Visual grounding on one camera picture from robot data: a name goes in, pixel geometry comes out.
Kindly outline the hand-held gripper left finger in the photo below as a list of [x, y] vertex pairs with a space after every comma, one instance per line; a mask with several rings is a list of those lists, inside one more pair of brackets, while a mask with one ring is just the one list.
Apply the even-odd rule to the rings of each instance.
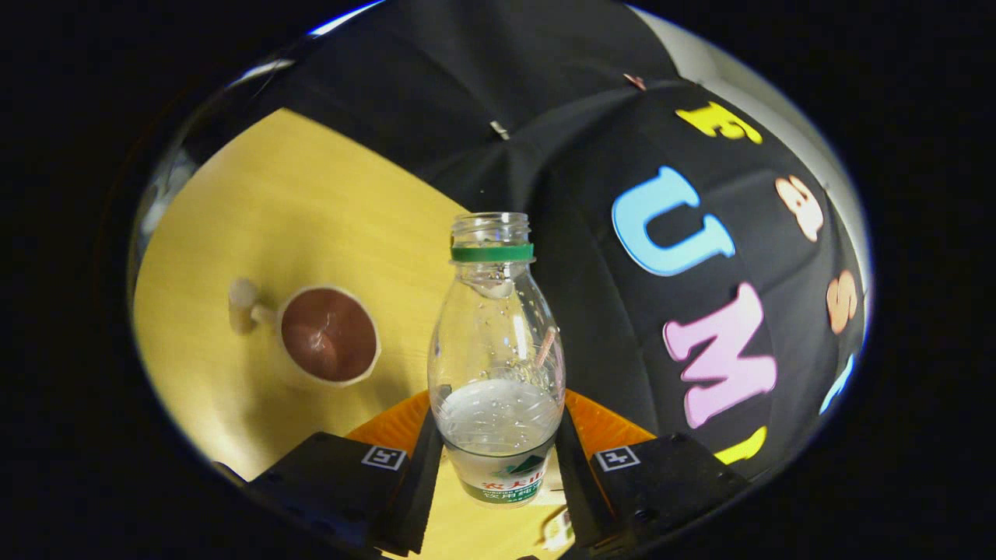
[[441, 451], [420, 391], [346, 436], [306, 437], [247, 492], [349, 555], [406, 557], [423, 549]]

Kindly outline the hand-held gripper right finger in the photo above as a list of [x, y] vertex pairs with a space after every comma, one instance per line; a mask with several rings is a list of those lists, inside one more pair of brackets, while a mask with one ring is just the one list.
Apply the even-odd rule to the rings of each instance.
[[690, 435], [652, 435], [572, 390], [556, 450], [575, 540], [588, 557], [647, 555], [750, 487]]

